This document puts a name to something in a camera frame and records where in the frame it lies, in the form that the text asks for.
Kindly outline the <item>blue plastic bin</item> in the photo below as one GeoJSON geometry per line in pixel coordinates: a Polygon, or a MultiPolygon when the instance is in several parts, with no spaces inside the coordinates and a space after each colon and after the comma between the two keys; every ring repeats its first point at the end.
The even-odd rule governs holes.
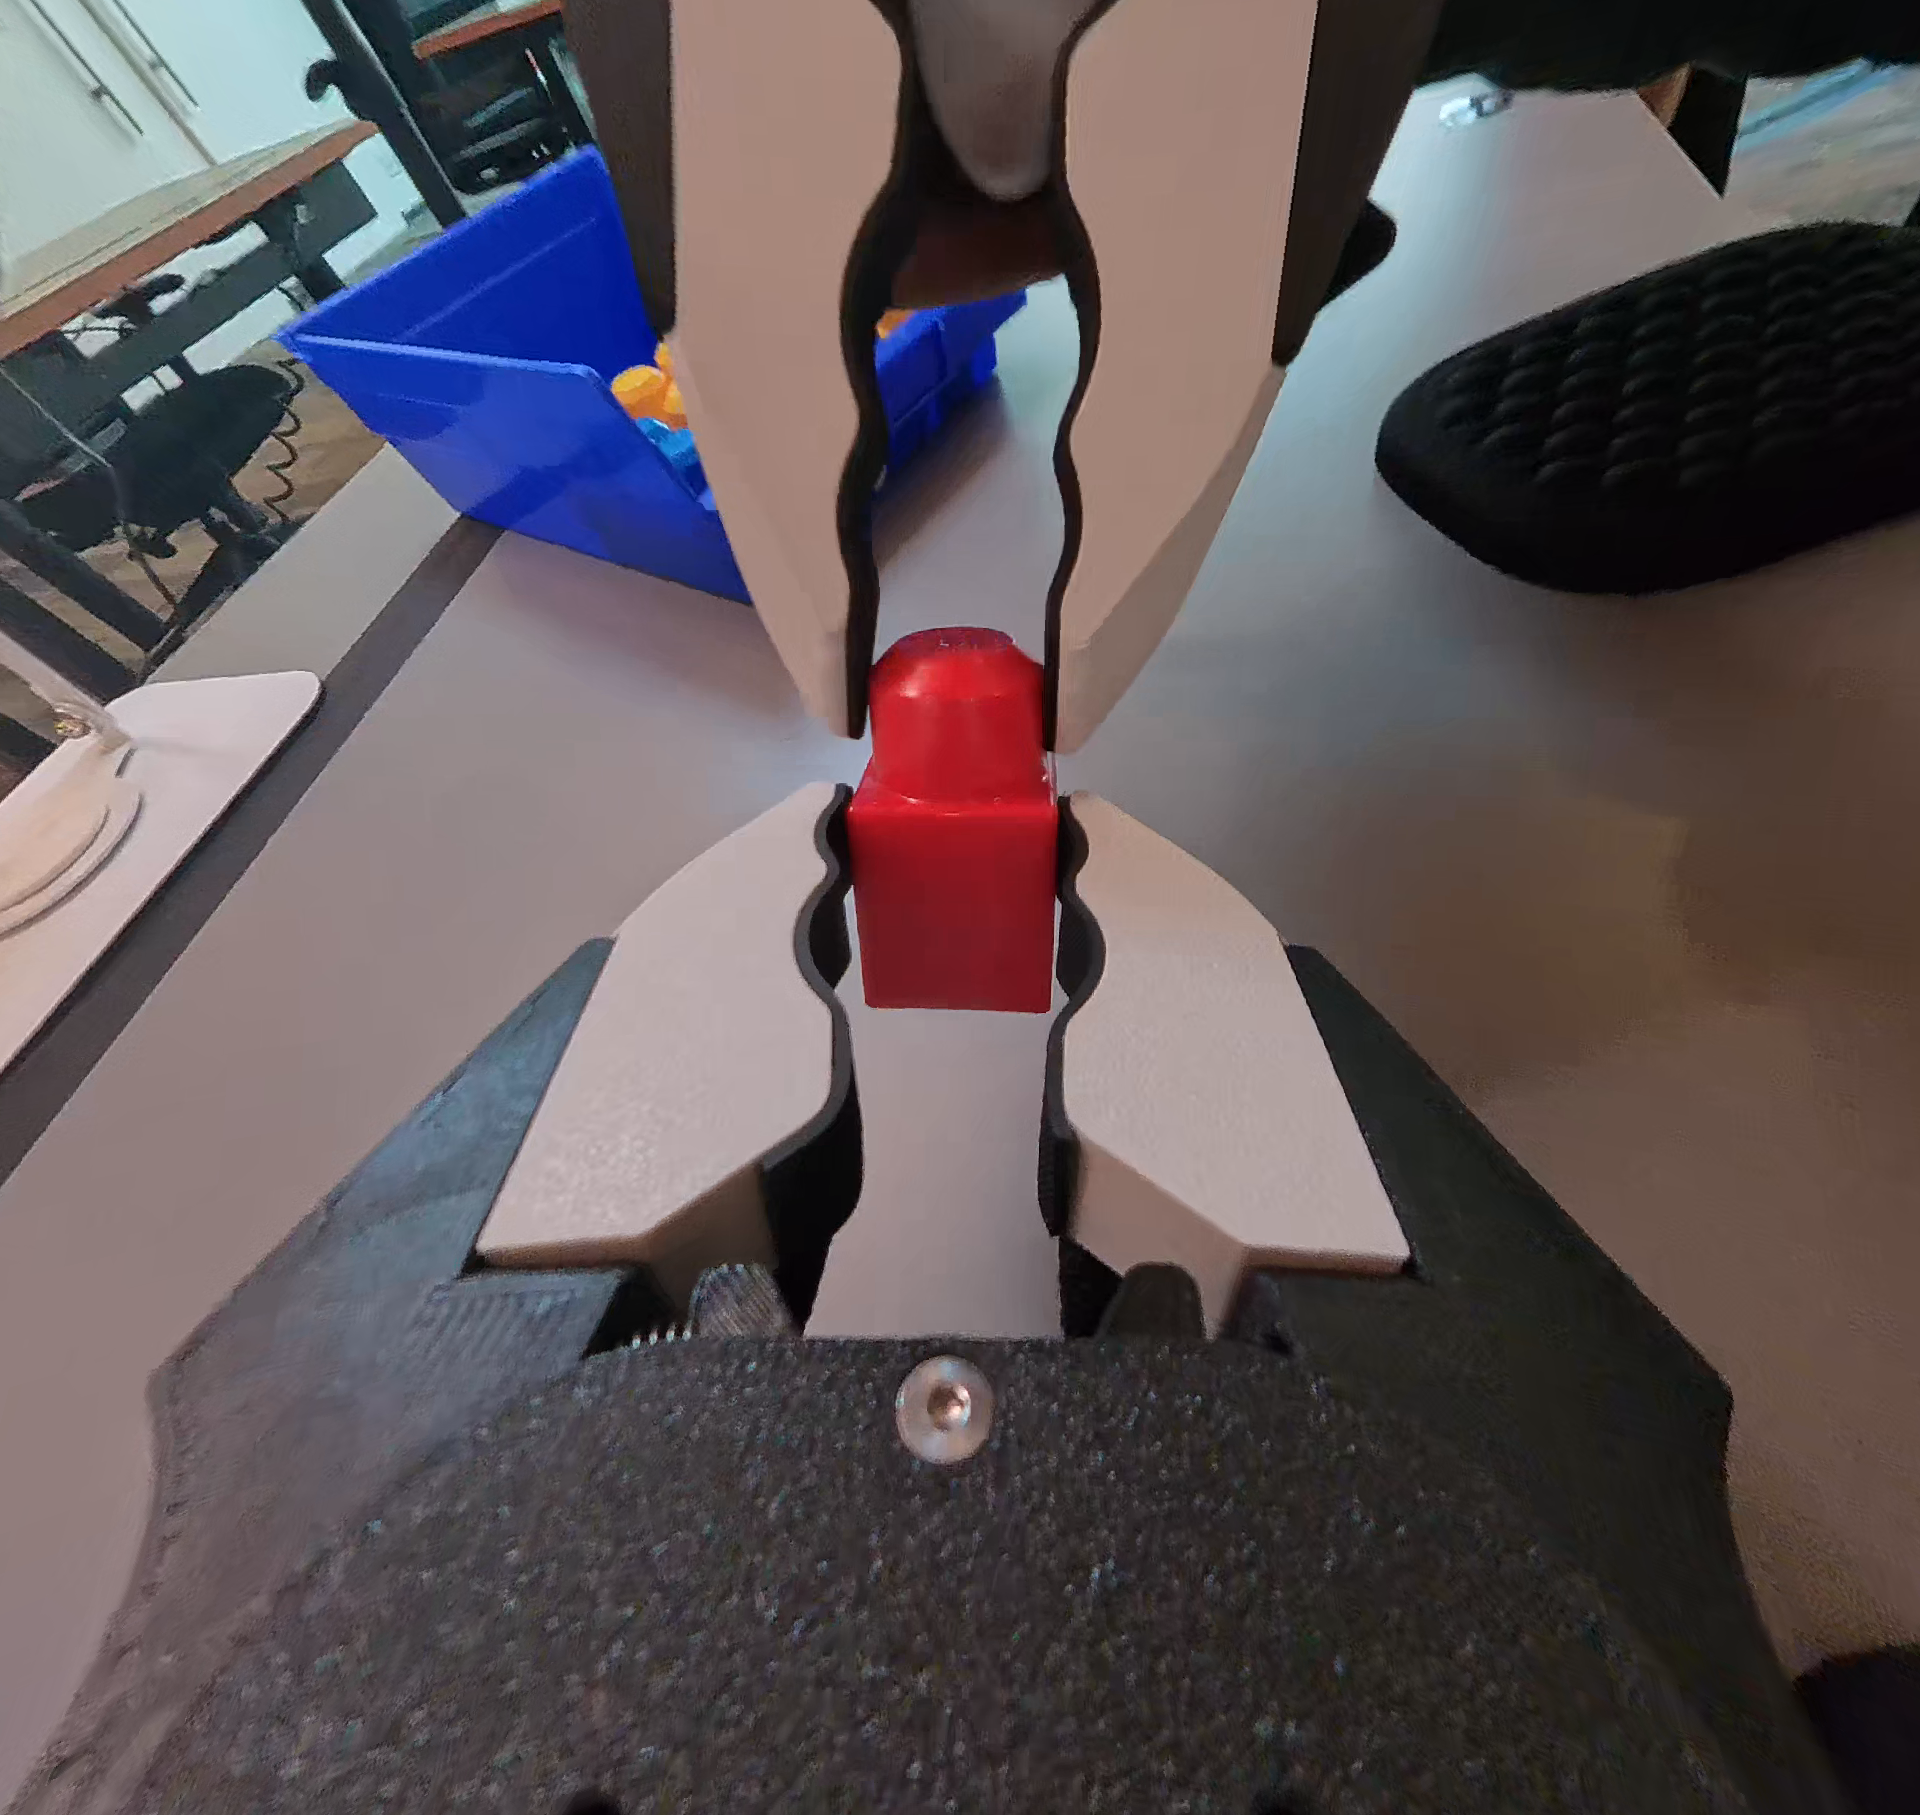
{"type": "Polygon", "coordinates": [[[613,376],[662,337],[599,150],[327,300],[284,341],[474,520],[752,601],[718,508],[613,401],[613,376]]]}

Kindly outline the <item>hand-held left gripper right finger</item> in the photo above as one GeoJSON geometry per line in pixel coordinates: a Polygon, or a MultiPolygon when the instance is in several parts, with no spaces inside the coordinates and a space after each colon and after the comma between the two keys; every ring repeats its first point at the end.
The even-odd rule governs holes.
{"type": "Polygon", "coordinates": [[[1061,819],[1041,1209],[1070,1273],[1401,1273],[1411,1245],[1274,923],[1091,792],[1061,819]]]}

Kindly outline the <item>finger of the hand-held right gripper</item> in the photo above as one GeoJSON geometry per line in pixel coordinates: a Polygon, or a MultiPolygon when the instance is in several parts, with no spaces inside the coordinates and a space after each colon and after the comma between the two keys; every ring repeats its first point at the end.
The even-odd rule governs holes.
{"type": "Polygon", "coordinates": [[[1282,386],[1279,308],[1317,0],[1112,0],[1065,74],[1096,339],[1067,419],[1055,616],[1077,751],[1188,599],[1282,386]]]}
{"type": "Polygon", "coordinates": [[[669,88],[669,350],[691,432],[783,666],[857,738],[845,300],[895,167],[899,42],[871,0],[669,0],[669,88]]]}

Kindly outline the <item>black tripod stand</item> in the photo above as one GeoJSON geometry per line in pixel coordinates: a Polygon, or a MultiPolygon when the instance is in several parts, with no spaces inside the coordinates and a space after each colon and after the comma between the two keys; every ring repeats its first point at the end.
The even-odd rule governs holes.
{"type": "Polygon", "coordinates": [[[430,212],[444,228],[466,220],[466,206],[460,195],[433,148],[422,137],[387,65],[366,39],[346,2],[302,0],[302,3],[325,36],[337,70],[332,86],[344,96],[349,111],[374,123],[387,147],[393,148],[430,212]]]}

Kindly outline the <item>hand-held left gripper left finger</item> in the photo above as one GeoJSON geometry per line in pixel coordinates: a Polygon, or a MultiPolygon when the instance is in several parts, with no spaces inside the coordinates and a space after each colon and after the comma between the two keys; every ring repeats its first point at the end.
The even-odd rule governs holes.
{"type": "Polygon", "coordinates": [[[812,781],[617,925],[473,1253],[645,1267],[669,1298],[730,1262],[817,1278],[857,1196],[844,815],[812,781]]]}

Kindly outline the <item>pile of building bricks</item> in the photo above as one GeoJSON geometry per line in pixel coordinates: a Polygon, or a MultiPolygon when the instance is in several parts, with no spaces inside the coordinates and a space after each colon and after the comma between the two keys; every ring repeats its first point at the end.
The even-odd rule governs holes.
{"type": "Polygon", "coordinates": [[[718,341],[691,331],[660,346],[651,363],[613,376],[613,401],[673,477],[707,508],[722,508],[714,483],[752,479],[748,458],[783,474],[778,460],[794,458],[789,479],[833,479],[857,438],[860,409],[850,388],[851,361],[869,379],[877,349],[926,321],[924,309],[887,309],[844,341],[842,326],[810,328],[781,342],[765,339],[756,353],[732,360],[718,341]]]}

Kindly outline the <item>white desk stand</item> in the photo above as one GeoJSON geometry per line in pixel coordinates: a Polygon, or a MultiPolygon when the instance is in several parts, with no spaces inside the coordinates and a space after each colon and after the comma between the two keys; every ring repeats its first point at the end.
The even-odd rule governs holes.
{"type": "Polygon", "coordinates": [[[309,721],[309,671],[149,682],[101,700],[5,636],[71,731],[3,803],[3,1065],[13,1067],[157,890],[309,721]]]}

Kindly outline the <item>red mega block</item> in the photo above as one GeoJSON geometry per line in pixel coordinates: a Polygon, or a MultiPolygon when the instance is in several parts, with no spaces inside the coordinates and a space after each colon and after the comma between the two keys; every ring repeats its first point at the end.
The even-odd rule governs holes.
{"type": "Polygon", "coordinates": [[[1041,700],[1041,666],[991,628],[912,632],[877,661],[847,809],[869,1007],[1051,1010],[1061,818],[1041,700]]]}

